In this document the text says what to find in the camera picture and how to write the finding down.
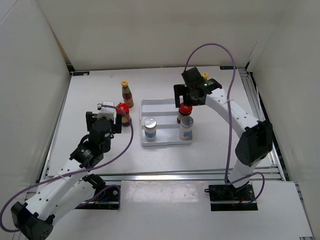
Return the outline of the red-lid sauce jar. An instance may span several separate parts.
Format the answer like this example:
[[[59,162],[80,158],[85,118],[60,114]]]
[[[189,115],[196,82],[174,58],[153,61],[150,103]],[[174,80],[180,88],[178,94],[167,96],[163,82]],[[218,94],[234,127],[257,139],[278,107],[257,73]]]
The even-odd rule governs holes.
[[[178,108],[178,115],[177,115],[177,123],[180,124],[181,120],[185,116],[189,116],[192,113],[193,107],[185,105],[183,102],[180,104]]]
[[[124,127],[129,126],[130,125],[130,121],[131,121],[131,116],[130,116],[130,108],[126,103],[120,102],[117,106],[116,106],[116,112],[118,114],[121,114],[121,123]]]

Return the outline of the silver-lid white shaker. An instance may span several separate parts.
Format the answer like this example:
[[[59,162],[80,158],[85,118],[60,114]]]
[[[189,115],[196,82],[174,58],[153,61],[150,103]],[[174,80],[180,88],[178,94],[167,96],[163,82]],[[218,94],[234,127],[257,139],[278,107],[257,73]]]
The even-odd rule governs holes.
[[[154,117],[147,117],[144,122],[144,135],[148,141],[154,141],[157,135],[157,121]]]
[[[183,141],[191,141],[193,138],[194,119],[188,115],[183,116],[180,121],[179,138]]]

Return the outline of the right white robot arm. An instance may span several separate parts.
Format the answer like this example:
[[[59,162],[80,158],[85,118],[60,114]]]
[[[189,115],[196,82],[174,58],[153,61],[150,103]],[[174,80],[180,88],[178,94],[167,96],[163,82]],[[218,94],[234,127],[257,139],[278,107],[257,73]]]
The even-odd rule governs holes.
[[[273,126],[247,113],[228,98],[227,92],[215,79],[205,79],[196,67],[183,71],[184,83],[173,86],[176,107],[206,105],[217,112],[228,124],[229,132],[236,133],[236,163],[225,177],[224,193],[230,200],[238,199],[243,187],[254,174],[257,165],[273,149]]]

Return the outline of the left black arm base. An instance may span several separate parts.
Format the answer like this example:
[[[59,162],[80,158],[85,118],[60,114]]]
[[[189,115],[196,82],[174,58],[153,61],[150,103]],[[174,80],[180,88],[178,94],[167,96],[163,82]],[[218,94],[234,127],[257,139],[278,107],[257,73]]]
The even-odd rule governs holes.
[[[77,210],[111,210],[121,208],[121,185],[106,185],[103,192],[88,203],[81,203]]]

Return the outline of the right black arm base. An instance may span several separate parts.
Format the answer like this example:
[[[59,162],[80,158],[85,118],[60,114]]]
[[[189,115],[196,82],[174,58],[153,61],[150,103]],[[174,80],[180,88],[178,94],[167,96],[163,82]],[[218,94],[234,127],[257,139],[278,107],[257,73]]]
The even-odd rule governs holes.
[[[210,210],[212,212],[257,211],[253,186],[248,183],[235,188],[232,185],[209,185],[204,190],[209,194]]]

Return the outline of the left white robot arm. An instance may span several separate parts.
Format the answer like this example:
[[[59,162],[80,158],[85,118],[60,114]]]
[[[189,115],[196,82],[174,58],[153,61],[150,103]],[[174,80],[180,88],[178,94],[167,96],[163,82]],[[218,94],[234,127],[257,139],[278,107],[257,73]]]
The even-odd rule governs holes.
[[[111,140],[122,131],[119,109],[87,112],[86,134],[70,154],[69,160],[51,179],[40,183],[40,189],[24,203],[17,201],[10,208],[15,231],[29,240],[45,240],[55,224],[67,213],[93,200],[103,198],[109,187],[92,171],[100,168],[104,154],[111,149]]]

